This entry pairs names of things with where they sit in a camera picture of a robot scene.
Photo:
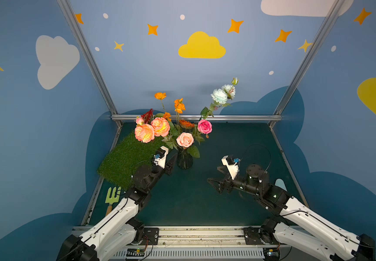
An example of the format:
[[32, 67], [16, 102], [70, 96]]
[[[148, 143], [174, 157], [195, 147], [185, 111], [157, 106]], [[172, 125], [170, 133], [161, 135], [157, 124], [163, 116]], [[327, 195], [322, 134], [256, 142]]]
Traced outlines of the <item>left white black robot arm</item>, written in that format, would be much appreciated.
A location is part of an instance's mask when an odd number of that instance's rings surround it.
[[141, 242], [145, 226], [135, 217], [149, 202], [151, 190], [161, 177], [172, 174], [177, 157], [178, 153], [174, 153], [168, 159], [166, 149], [157, 150], [151, 165], [136, 170], [133, 185], [120, 203], [88, 231], [66, 238], [57, 260], [108, 261], [125, 246]]

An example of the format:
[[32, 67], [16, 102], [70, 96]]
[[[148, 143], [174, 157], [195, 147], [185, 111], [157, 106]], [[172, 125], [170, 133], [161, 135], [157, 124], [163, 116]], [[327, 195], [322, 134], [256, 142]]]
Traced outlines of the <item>peach pink rose stem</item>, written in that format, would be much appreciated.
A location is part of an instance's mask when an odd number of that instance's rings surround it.
[[193, 144], [194, 138], [191, 133], [182, 132], [176, 141], [180, 147], [187, 149]]

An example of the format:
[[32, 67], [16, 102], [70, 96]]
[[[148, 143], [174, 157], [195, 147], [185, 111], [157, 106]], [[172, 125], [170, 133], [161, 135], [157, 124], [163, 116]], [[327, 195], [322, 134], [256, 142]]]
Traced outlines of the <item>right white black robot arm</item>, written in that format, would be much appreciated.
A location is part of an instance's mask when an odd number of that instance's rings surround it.
[[320, 261], [376, 261], [373, 238], [357, 236], [313, 212], [286, 190], [271, 184], [261, 166], [249, 165], [245, 177], [239, 176], [236, 163], [218, 170], [223, 172], [225, 168], [224, 179], [208, 179], [217, 192], [238, 190], [250, 194], [274, 216], [259, 228], [244, 230], [248, 244], [285, 244]]

